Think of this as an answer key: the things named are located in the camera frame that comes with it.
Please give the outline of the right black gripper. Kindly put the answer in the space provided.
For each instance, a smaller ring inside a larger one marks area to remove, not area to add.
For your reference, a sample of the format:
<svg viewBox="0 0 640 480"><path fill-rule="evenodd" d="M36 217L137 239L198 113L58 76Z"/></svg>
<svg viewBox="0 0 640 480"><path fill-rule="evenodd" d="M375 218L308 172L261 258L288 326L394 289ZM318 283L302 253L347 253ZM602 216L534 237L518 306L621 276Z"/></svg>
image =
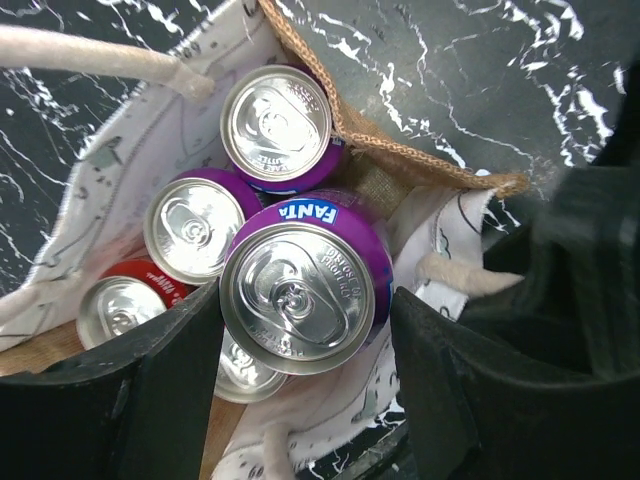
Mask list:
<svg viewBox="0 0 640 480"><path fill-rule="evenodd" d="M462 325L560 368L638 373L638 125L619 125L597 161L571 171L526 237L497 256L524 261L524 280L474 301Z"/></svg>

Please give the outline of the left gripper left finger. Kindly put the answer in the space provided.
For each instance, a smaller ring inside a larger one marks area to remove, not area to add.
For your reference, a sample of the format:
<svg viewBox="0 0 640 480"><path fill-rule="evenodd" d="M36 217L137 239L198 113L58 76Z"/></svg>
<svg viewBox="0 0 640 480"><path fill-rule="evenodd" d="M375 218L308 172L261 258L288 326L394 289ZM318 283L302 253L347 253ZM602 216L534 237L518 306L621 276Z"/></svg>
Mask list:
<svg viewBox="0 0 640 480"><path fill-rule="evenodd" d="M198 478L222 331L210 283L42 373L2 377L2 478Z"/></svg>

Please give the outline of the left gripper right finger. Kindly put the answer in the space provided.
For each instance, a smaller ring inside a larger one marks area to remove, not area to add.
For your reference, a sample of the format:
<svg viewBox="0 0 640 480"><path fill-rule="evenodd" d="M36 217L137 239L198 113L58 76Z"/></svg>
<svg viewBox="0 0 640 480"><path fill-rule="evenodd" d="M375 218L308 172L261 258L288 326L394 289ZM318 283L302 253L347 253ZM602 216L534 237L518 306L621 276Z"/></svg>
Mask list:
<svg viewBox="0 0 640 480"><path fill-rule="evenodd" d="M600 380L525 356L406 289L390 325L422 479L635 479L639 380Z"/></svg>

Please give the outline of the burlap canvas bag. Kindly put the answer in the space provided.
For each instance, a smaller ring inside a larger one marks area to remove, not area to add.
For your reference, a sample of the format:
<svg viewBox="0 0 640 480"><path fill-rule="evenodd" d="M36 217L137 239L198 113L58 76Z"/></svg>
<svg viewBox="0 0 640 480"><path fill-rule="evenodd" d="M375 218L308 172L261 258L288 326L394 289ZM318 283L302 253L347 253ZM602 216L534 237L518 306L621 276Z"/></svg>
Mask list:
<svg viewBox="0 0 640 480"><path fill-rule="evenodd" d="M224 81L269 58L308 66L329 95L335 130L374 162L370 195L397 182L522 191L518 174L475 176L391 140L339 96L315 52L270 1L227 1L172 54L95 42L49 31L18 40L1 36L1 59L33 67L131 77L134 94L100 128L73 167L52 238L25 283L1 301L1 362L30 373L26 357L47 334L65 337L89 284L136 249L143 206L162 181L198 166L218 150L212 117Z"/></svg>

